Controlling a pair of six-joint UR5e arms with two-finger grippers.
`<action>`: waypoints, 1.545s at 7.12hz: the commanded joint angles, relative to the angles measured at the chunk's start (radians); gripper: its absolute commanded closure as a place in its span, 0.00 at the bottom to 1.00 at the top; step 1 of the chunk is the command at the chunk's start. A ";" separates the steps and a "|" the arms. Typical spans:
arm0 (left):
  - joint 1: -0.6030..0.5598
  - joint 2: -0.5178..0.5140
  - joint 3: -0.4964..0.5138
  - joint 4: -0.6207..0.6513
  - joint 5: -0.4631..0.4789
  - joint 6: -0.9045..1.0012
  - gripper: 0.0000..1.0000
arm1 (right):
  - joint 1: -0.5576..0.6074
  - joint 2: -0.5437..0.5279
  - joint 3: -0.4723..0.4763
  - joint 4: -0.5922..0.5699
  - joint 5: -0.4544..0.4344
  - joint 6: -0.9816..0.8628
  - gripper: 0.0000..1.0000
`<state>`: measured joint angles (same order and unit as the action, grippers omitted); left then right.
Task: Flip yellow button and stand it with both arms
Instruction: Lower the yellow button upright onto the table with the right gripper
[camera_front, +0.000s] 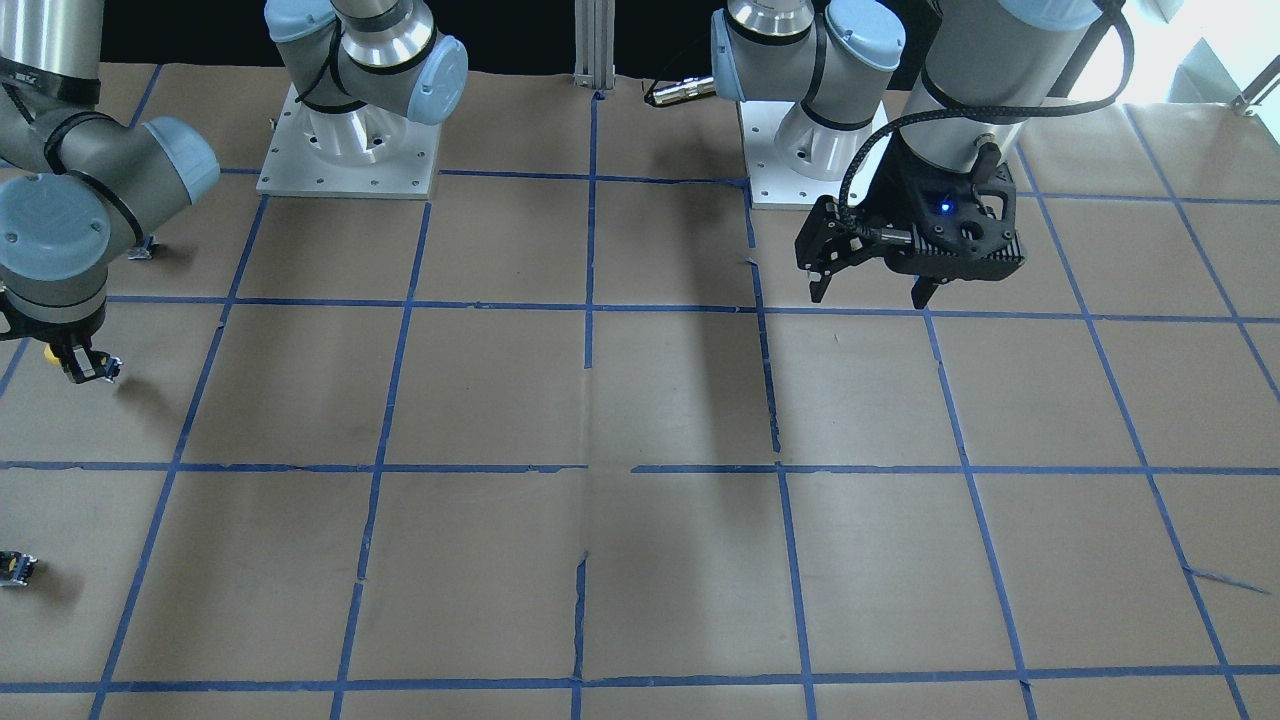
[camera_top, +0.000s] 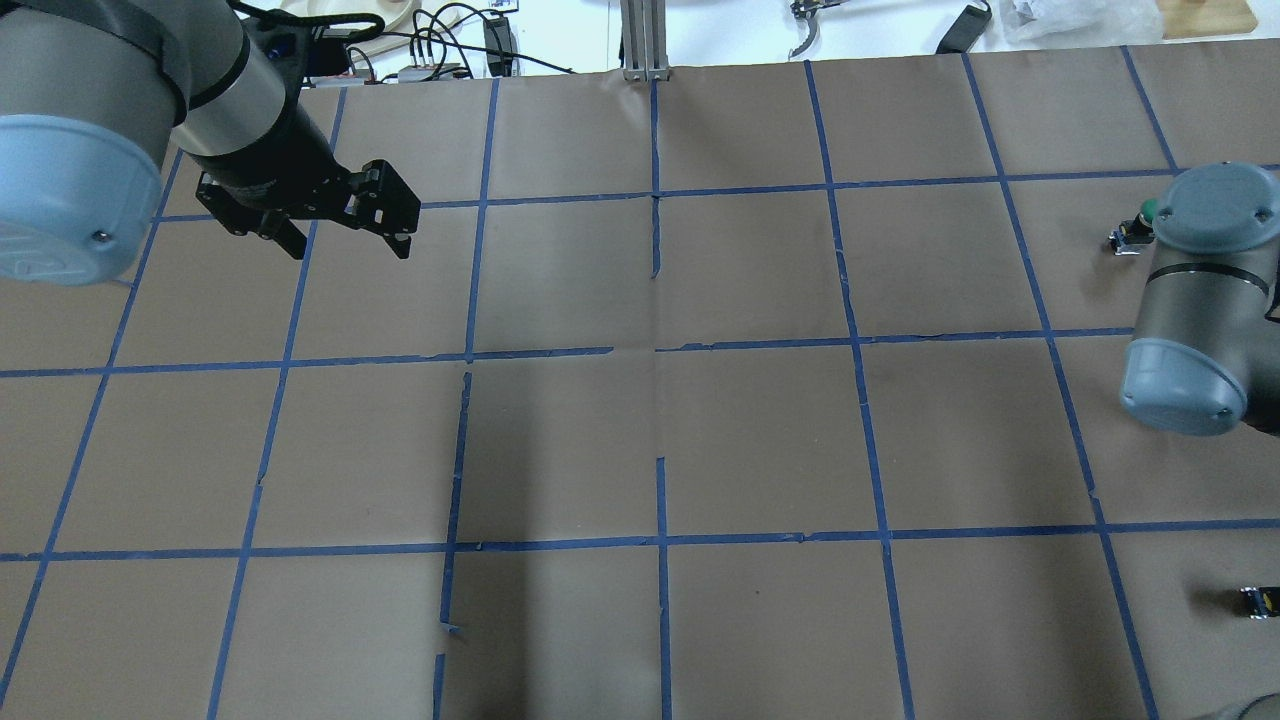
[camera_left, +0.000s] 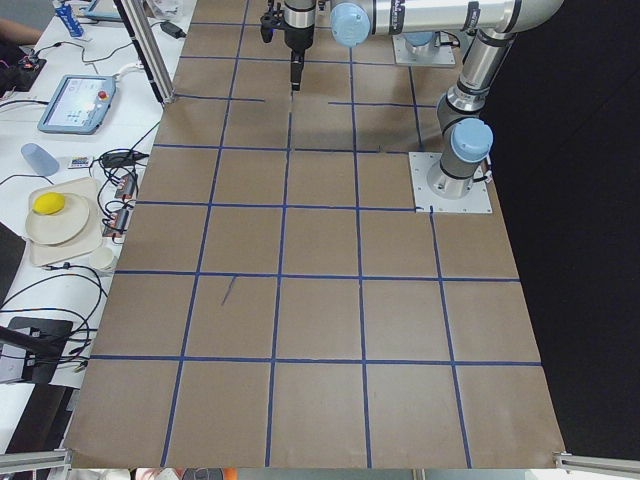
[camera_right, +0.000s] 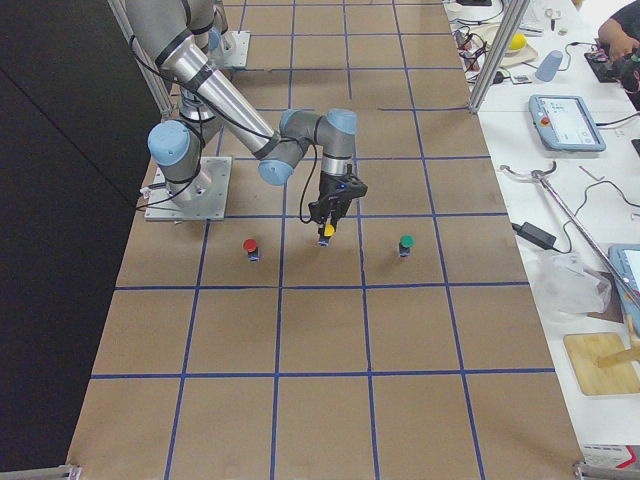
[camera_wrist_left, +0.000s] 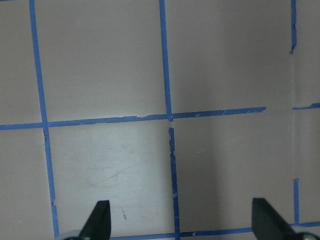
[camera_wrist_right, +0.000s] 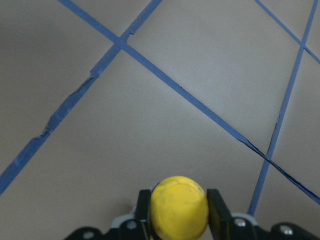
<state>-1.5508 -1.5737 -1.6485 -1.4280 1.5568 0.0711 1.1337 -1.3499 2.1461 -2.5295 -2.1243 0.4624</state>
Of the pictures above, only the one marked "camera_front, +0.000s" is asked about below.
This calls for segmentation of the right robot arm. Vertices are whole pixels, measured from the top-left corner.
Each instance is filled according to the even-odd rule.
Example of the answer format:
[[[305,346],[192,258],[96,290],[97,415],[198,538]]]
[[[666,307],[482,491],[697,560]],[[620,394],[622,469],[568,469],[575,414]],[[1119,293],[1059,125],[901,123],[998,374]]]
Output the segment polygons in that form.
[[[105,5],[3,4],[3,338],[32,338],[76,384],[116,379],[93,347],[108,268],[195,205],[221,168],[173,117],[124,126],[97,109]],[[425,1],[269,1],[269,36],[305,136],[328,161],[380,161],[406,126],[457,108],[468,53]]]

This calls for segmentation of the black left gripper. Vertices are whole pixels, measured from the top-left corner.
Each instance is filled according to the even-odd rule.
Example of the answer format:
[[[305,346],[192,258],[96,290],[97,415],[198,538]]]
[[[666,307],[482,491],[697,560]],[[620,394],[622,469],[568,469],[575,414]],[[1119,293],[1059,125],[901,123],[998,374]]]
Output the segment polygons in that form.
[[[797,266],[808,273],[810,301],[823,302],[836,273],[873,258],[886,260],[913,243],[913,232],[896,227],[882,213],[892,184],[942,173],[965,176],[975,184],[987,182],[1001,167],[1001,147],[993,140],[980,140],[975,150],[973,168],[954,172],[919,158],[905,141],[892,140],[860,204],[846,208],[831,195],[820,196],[795,241]],[[925,310],[943,286],[945,278],[919,275],[911,286],[911,305]]]

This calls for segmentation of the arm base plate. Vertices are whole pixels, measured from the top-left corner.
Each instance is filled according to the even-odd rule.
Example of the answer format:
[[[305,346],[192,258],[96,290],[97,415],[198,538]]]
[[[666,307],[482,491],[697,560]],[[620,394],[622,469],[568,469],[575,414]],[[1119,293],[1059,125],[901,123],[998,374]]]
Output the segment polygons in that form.
[[[815,123],[797,102],[739,104],[751,204],[765,210],[808,210],[838,190],[856,151],[888,120],[883,102],[860,129]]]
[[[325,114],[289,87],[256,190],[271,197],[398,199],[433,195],[442,128],[375,106]]]

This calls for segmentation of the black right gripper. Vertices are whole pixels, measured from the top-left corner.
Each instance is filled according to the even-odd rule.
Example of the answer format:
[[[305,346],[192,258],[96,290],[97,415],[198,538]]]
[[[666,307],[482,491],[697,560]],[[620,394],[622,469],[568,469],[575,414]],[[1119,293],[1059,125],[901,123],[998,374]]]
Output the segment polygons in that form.
[[[12,290],[3,291],[3,341],[35,338],[46,345],[60,345],[61,368],[73,383],[113,383],[113,355],[92,346],[93,334],[105,322],[105,302],[96,301],[96,307],[87,314],[72,310],[74,319],[42,319],[40,313],[58,315],[61,309],[27,306],[20,307],[19,297]]]

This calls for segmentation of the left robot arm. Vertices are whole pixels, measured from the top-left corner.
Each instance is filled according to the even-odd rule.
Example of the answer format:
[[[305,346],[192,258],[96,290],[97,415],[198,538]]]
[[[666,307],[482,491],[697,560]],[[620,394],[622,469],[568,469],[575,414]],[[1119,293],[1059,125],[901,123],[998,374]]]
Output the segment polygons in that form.
[[[832,278],[872,259],[910,275],[914,307],[954,281],[996,282],[1027,260],[1007,154],[1030,118],[1076,117],[1115,102],[1050,104],[1087,32],[1132,29],[1114,1],[943,1],[902,114],[873,127],[909,41],[879,1],[727,1],[710,19],[712,77],[732,101],[788,104],[780,146],[790,165],[836,183],[794,242],[822,301]]]

